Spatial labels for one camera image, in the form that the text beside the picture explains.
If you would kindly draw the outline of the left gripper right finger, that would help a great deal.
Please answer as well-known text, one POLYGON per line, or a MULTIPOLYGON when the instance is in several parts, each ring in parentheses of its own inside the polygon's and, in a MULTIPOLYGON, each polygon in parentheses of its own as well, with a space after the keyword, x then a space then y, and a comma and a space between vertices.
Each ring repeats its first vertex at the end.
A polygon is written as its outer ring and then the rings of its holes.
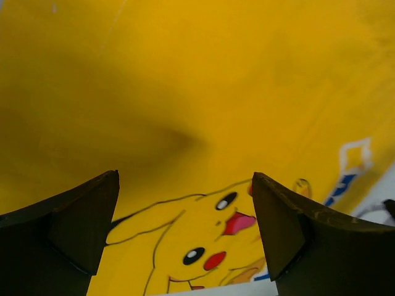
POLYGON ((393 295, 394 228, 337 212, 254 173, 252 199, 280 295, 393 295))

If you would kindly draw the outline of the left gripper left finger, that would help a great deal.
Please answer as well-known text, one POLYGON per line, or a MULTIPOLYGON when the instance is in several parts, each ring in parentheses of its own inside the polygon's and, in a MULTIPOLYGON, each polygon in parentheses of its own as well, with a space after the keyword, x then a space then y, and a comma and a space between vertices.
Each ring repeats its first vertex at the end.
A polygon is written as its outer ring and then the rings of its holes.
POLYGON ((2 214, 1 295, 86 295, 119 190, 119 173, 111 170, 2 214))

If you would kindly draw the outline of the yellow Pikachu cloth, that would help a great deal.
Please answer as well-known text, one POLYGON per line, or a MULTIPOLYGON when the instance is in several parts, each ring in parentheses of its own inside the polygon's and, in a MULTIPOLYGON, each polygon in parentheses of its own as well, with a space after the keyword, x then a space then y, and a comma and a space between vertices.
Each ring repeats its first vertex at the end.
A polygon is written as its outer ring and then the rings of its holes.
POLYGON ((1 211, 108 170, 89 295, 268 286, 265 173, 387 223, 393 1, 2 1, 1 211))

